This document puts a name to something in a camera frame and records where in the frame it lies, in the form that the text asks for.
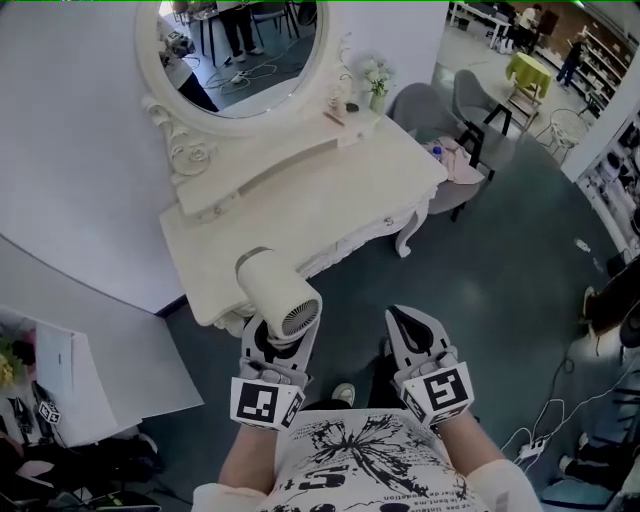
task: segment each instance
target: white wall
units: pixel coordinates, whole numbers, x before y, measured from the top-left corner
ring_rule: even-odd
[[[611,102],[562,165],[562,171],[571,181],[576,181],[587,170],[627,117],[633,113],[633,109],[637,108],[639,100],[640,52],[637,52]]]
[[[387,100],[414,82],[431,83],[448,2],[346,2],[344,29],[351,32],[352,55],[375,50],[395,68],[395,87]]]
[[[202,404],[163,320],[69,279],[2,237],[0,308],[86,334],[122,428]]]
[[[429,82],[446,2],[346,3],[356,52]],[[0,13],[0,234],[82,283],[156,312],[184,292],[158,215],[175,202],[140,107],[135,4],[11,4]]]

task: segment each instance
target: white paper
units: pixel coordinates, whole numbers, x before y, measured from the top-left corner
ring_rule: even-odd
[[[73,395],[72,333],[50,325],[36,326],[37,381],[59,396]]]

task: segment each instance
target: forearm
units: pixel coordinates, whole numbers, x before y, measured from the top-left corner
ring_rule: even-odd
[[[467,410],[438,425],[453,467],[467,476],[476,469],[504,456]]]
[[[242,425],[227,455],[218,483],[269,494],[275,480],[278,433]]]

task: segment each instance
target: carved table leg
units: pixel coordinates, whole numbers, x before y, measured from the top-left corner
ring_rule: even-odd
[[[429,211],[429,199],[430,197],[418,204],[416,211],[407,222],[407,225],[402,228],[402,231],[398,233],[396,238],[396,252],[401,258],[406,258],[411,254],[411,249],[407,247],[407,240],[416,232],[418,228],[422,226],[423,222],[427,218],[427,212]]]

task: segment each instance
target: pink cloth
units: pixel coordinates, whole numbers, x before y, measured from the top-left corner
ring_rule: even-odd
[[[423,144],[423,147],[431,153],[434,147],[442,148],[442,165],[449,172],[449,181],[458,185],[475,185],[484,179],[484,175],[469,165],[471,157],[451,137],[440,137],[433,142]]]

